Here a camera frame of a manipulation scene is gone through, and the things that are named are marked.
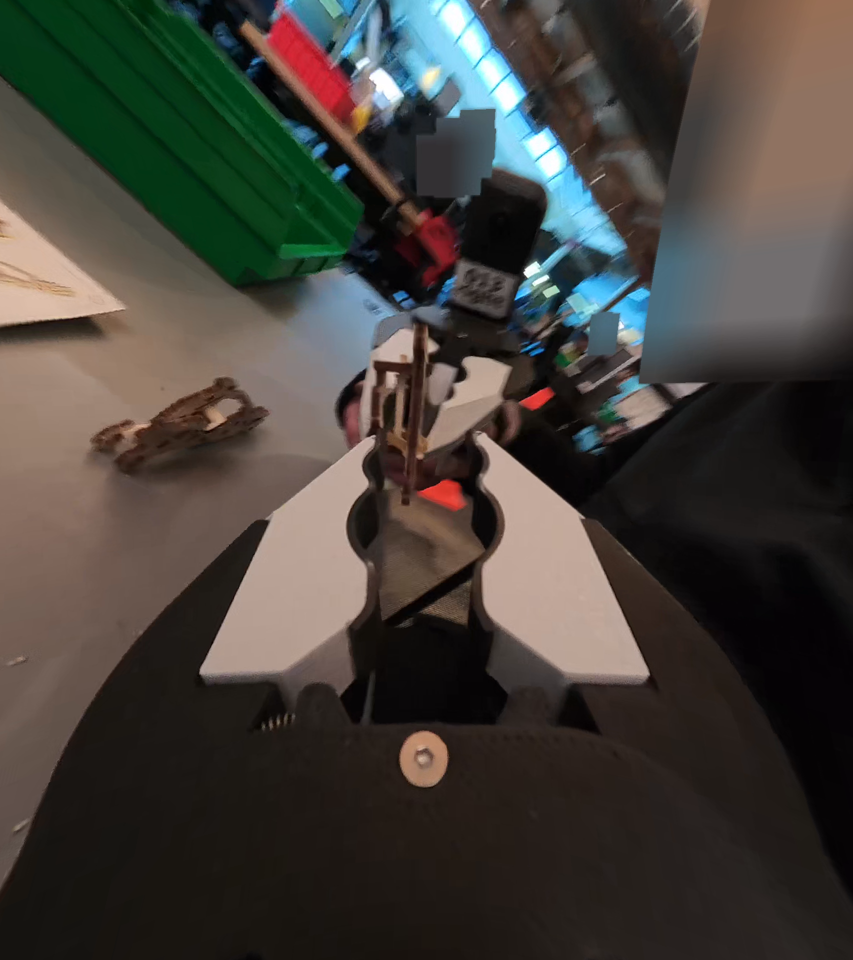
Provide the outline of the person's dark clothing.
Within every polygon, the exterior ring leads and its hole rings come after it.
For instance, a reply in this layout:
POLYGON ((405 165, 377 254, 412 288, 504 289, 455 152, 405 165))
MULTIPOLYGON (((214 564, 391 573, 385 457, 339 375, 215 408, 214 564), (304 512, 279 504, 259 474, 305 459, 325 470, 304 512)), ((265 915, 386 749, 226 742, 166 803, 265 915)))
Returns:
POLYGON ((853 380, 709 386, 598 453, 503 419, 505 450, 722 646, 853 896, 853 380))

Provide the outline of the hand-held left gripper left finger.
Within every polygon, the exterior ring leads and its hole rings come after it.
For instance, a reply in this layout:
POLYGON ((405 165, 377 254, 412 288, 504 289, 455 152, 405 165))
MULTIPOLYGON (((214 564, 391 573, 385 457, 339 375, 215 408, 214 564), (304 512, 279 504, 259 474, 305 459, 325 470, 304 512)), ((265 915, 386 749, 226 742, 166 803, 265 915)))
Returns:
POLYGON ((200 667, 212 685, 343 694, 372 668, 383 626, 383 471, 365 438, 277 508, 200 667))

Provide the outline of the open instruction booklet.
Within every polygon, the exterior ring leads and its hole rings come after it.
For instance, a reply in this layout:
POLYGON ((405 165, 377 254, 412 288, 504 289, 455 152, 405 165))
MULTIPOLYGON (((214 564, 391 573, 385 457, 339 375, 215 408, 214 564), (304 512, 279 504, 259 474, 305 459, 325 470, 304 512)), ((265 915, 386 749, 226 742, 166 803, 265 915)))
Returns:
POLYGON ((0 329, 125 308, 0 198, 0 329))

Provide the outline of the wooden model chassis assembly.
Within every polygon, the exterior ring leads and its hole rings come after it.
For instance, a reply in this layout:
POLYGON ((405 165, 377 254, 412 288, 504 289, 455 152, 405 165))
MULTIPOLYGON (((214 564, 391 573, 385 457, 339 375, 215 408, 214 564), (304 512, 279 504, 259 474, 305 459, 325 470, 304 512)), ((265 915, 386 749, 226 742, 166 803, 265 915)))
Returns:
POLYGON ((112 456, 122 474, 132 474, 159 458, 246 435, 268 417, 269 410, 253 402, 236 380, 218 377, 145 422, 124 419, 102 428, 89 447, 112 456))

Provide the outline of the red plastic bin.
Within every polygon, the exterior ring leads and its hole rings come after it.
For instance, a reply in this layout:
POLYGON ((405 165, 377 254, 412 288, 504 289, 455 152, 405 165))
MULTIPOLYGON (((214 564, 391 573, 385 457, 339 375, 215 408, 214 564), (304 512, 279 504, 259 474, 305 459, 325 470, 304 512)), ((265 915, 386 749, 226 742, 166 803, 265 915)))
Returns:
POLYGON ((266 42, 328 114, 352 126, 357 103, 350 79, 287 7, 266 34, 266 42))

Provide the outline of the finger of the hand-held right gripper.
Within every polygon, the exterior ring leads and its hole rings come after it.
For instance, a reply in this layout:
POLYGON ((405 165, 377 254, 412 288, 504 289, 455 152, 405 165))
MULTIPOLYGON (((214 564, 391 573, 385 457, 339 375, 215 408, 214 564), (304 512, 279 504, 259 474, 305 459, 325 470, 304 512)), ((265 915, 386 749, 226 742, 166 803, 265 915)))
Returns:
POLYGON ((458 446, 502 405, 511 366, 467 355, 456 360, 430 355, 426 380, 426 459, 458 446))
MULTIPOLYGON (((434 353, 440 353, 440 347, 433 342, 430 334, 429 336, 429 362, 431 362, 431 355, 434 353)), ((387 337, 383 343, 377 345, 373 348, 370 362, 369 362, 369 424, 370 424, 370 402, 371 402, 371 392, 374 385, 375 373, 373 370, 373 360, 375 358, 381 359, 390 359, 390 360, 399 360, 402 354, 410 354, 410 349, 412 346, 412 334, 411 328, 400 328, 393 332, 390 336, 387 337)), ((389 374, 387 379, 387 390, 388 394, 386 396, 384 404, 384 415, 387 423, 393 419, 393 405, 394 405, 394 396, 393 388, 395 385, 396 376, 395 374, 389 374)), ((424 450, 427 450, 427 388, 425 388, 425 404, 424 404, 424 413, 422 420, 422 439, 424 450)))

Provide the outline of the wooden model spoiler frame assembly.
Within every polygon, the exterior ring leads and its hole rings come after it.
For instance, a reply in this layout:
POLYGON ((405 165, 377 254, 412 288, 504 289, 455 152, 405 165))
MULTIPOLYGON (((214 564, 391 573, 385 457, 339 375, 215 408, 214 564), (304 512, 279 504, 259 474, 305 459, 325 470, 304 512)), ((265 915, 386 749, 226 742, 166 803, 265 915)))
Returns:
POLYGON ((426 404, 430 362, 430 336, 427 325, 414 320, 411 328, 412 345, 409 354, 398 360, 376 357, 372 360, 374 380, 370 401, 368 434, 375 438, 381 452, 396 450, 403 457, 403 480, 400 502, 408 506, 418 487, 420 461, 425 451, 423 419, 426 404), (393 388, 393 418, 385 419, 385 401, 388 395, 387 379, 395 375, 393 388))

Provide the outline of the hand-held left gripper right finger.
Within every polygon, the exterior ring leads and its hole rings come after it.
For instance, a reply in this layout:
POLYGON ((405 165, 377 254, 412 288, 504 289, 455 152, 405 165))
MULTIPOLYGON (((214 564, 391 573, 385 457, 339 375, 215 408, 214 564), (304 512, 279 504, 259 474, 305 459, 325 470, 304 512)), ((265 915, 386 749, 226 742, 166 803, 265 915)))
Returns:
POLYGON ((473 579, 473 608, 491 637, 488 674, 509 694, 644 685, 649 666, 585 518, 491 438, 473 440, 477 494, 495 520, 473 579))

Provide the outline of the long wooden plank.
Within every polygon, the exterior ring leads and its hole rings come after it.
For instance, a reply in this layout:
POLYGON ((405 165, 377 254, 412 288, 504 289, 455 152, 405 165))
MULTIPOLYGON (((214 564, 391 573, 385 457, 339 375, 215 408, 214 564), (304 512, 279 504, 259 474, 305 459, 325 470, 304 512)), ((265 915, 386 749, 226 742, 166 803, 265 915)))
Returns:
POLYGON ((329 113, 289 67, 284 59, 277 54, 267 41, 267 34, 253 21, 247 20, 240 28, 241 35, 249 42, 253 50, 262 56, 266 64, 276 74, 282 83, 298 99, 302 106, 311 114, 341 151, 376 191, 385 199, 388 207, 395 209, 400 221, 399 230, 406 235, 415 234, 427 219, 427 216, 409 194, 397 186, 396 182, 387 174, 385 169, 375 162, 372 157, 357 142, 348 126, 329 113))

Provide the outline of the green plastic bin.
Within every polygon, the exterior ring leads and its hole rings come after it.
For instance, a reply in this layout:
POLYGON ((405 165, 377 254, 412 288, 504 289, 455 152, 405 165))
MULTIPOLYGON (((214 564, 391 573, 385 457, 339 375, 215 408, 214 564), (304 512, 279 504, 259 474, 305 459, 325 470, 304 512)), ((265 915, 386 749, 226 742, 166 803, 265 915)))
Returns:
POLYGON ((0 1, 0 77, 230 285, 348 251, 361 202, 167 3, 0 1))

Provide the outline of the red clamp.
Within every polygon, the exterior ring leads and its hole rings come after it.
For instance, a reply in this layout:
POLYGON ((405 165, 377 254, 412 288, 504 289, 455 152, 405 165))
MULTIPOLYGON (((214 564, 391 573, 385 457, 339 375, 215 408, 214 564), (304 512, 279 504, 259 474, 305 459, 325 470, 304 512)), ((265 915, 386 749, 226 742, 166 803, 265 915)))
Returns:
POLYGON ((460 255, 460 233, 450 219, 420 212, 415 225, 400 234, 394 251, 413 271, 418 286, 431 290, 442 285, 456 268, 460 255))

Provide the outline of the person's right hand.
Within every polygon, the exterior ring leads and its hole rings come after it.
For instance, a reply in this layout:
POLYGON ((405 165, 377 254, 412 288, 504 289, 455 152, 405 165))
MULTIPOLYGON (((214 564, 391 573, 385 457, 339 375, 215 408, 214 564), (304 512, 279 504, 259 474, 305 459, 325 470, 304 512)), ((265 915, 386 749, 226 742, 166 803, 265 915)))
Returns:
MULTIPOLYGON (((360 414, 362 390, 366 373, 358 372, 340 392, 335 415, 348 449, 355 447, 365 436, 361 430, 360 414)), ((520 433, 523 408, 516 401, 505 401, 494 413, 492 420, 482 427, 492 440, 503 446, 509 445, 520 433)), ((424 490, 441 481, 460 481, 468 478, 471 471, 471 455, 464 446, 451 452, 428 459, 420 466, 418 489, 424 490)), ((403 457, 395 450, 383 455, 382 471, 386 479, 396 486, 405 482, 403 457)))

